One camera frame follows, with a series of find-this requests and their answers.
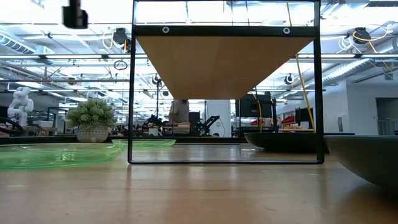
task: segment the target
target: white column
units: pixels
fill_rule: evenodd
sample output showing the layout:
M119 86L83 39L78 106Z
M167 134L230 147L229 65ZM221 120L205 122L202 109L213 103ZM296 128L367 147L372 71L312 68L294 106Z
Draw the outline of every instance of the white column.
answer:
M211 127L211 134L218 133L220 137L231 137L231 105L229 100L207 100L206 119L210 116L220 116Z

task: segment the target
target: table surface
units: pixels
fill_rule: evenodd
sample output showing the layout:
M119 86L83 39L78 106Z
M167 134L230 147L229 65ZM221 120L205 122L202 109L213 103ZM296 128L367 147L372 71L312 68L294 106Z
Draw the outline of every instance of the table surface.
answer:
M313 159L250 145L134 151L138 159ZM397 197L323 165L129 166L111 162L0 170L0 223L383 223L398 221Z

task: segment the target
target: black metal frame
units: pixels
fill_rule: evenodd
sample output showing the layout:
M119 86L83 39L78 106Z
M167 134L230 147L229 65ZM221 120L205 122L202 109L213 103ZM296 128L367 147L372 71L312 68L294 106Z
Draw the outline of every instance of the black metal frame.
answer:
M325 145L323 143L323 99L322 99L322 65L320 43L320 0L290 0L289 2L313 2L314 26L313 27L253 27L253 26L137 26L136 6L139 1L170 2L182 0L133 0L132 9L132 37L131 37L131 66L130 66L130 90L129 90L129 130L133 129L133 105L134 105L134 78L136 58L136 35L157 36L244 36L244 37L313 37L314 54L314 79L315 79L315 112L317 142L317 159L314 161L247 161L247 160L217 160L217 161L135 161L132 157L133 132L129 131L127 161L130 164L322 164L325 160ZM188 1L219 1L219 0L188 0Z

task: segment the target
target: humanoid robot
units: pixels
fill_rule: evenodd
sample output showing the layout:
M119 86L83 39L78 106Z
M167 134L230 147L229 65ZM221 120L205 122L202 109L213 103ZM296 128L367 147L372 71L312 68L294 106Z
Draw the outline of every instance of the humanoid robot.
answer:
M8 118L16 121L17 115L18 124L22 127L26 126L27 113L33 111L33 100L29 99L29 93L30 88L18 87L17 91L12 94L14 99L7 110Z

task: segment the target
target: black bowl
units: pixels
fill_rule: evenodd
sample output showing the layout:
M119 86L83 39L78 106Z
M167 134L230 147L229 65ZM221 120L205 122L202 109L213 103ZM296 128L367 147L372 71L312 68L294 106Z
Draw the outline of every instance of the black bowl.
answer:
M332 155L354 174L378 186L398 189L398 137L325 136Z

